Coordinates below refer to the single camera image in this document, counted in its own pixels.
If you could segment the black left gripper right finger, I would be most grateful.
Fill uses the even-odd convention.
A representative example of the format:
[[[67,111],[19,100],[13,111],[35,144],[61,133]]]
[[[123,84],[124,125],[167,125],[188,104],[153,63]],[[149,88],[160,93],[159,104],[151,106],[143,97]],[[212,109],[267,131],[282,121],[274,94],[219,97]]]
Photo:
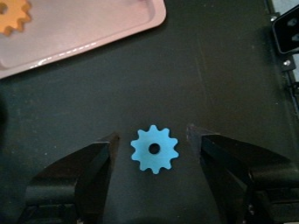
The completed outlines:
[[[223,224],[299,224],[299,164],[192,124],[186,134]]]

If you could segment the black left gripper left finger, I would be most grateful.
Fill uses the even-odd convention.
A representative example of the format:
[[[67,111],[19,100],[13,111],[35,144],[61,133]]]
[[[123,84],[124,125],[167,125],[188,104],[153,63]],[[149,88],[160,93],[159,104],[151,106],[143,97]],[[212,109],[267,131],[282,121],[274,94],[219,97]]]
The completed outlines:
[[[41,170],[16,224],[103,224],[117,146],[112,133]]]

